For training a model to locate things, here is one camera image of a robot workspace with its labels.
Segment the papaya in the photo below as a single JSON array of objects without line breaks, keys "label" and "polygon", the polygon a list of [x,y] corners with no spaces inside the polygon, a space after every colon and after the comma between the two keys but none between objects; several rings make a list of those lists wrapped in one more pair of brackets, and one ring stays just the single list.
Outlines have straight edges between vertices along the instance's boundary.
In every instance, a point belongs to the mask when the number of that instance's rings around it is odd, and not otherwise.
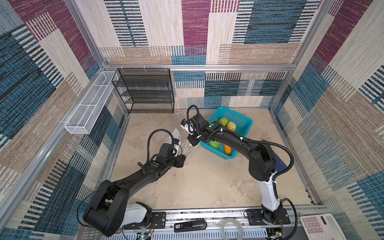
[{"label": "papaya", "polygon": [[230,148],[230,146],[227,146],[227,145],[224,144],[224,152],[225,152],[225,154],[230,155],[231,151],[232,151],[232,149]]}]

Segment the patterned wall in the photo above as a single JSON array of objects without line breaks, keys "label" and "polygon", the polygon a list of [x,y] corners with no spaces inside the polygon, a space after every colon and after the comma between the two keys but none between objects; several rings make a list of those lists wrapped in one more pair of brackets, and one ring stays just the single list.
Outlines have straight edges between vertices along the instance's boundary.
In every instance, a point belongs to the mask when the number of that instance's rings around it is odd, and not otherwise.
[{"label": "patterned wall", "polygon": [[[77,0],[110,65],[290,64],[320,0]],[[276,72],[174,72],[175,108],[268,107]]]},{"label": "patterned wall", "polygon": [[77,207],[101,183],[124,120],[118,98],[111,93],[89,135],[65,135],[0,239],[75,238]]},{"label": "patterned wall", "polygon": [[384,1],[336,0],[274,110],[347,239],[384,239]]},{"label": "patterned wall", "polygon": [[0,0],[0,201],[98,66],[64,0]]},{"label": "patterned wall", "polygon": [[290,64],[320,0],[77,0],[110,65]]},{"label": "patterned wall", "polygon": [[175,109],[266,108],[286,72],[171,72]]}]

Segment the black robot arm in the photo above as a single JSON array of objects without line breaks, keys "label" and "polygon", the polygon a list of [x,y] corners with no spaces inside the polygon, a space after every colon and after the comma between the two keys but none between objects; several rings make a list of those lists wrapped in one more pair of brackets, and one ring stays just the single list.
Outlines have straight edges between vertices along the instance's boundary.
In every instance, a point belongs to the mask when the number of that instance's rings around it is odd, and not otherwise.
[{"label": "black robot arm", "polygon": [[[223,143],[249,159],[248,170],[252,177],[258,181],[267,182],[269,180],[271,174],[276,171],[276,160],[269,144],[253,143],[251,139],[238,134],[235,135],[234,132],[219,122],[208,123],[201,114],[199,114],[199,123],[197,123],[197,116],[192,117],[190,121],[193,126],[199,127],[199,133],[195,131],[193,135],[187,137],[193,146],[196,146],[200,141]],[[184,119],[181,125],[185,124],[187,124],[187,120]]]},{"label": "black robot arm", "polygon": [[[114,234],[122,224],[128,199],[132,195],[147,184],[157,181],[172,166],[183,167],[185,156],[175,157],[174,154],[174,145],[164,143],[159,154],[154,155],[144,165],[138,163],[141,170],[114,182],[103,181],[91,198],[83,220],[107,237]],[[141,222],[141,225],[146,227],[151,220],[152,209],[145,204],[140,204],[147,209],[147,215]]]}]

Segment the beige floor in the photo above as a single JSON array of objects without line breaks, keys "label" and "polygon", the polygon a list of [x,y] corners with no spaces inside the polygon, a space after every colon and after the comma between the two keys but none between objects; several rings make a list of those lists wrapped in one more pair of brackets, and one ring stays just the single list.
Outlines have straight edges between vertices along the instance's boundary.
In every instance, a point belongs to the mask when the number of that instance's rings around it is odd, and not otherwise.
[{"label": "beige floor", "polygon": [[[268,110],[250,108],[236,111],[253,119],[248,138],[283,144]],[[214,109],[202,110],[201,114],[208,119],[213,112]],[[175,114],[132,114],[111,180],[124,178],[139,170],[137,162],[146,161],[149,134],[158,128],[173,131],[183,118],[186,118],[184,111]],[[164,132],[153,135],[150,156],[158,153],[166,137]],[[284,150],[272,148],[286,164],[289,163]],[[280,198],[287,197],[295,205],[310,204],[295,168],[277,178],[277,190]],[[129,203],[136,201],[153,209],[260,206],[262,203],[258,184],[248,172],[248,159],[237,154],[236,158],[225,160],[202,146],[187,155],[183,168],[171,168],[158,181],[138,191]]]}]

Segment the green fruit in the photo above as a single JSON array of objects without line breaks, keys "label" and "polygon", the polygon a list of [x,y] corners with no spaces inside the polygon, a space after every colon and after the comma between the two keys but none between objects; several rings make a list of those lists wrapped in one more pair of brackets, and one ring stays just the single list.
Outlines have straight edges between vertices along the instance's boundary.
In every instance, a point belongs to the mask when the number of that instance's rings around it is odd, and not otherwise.
[{"label": "green fruit", "polygon": [[223,124],[224,126],[226,126],[227,123],[228,123],[228,119],[226,119],[226,118],[220,118],[218,122],[221,123],[221,124]]},{"label": "green fruit", "polygon": [[216,141],[210,141],[209,146],[213,147],[214,149],[218,149],[220,147],[220,143]]},{"label": "green fruit", "polygon": [[236,130],[236,124],[234,122],[229,122],[227,128],[234,132]]}]

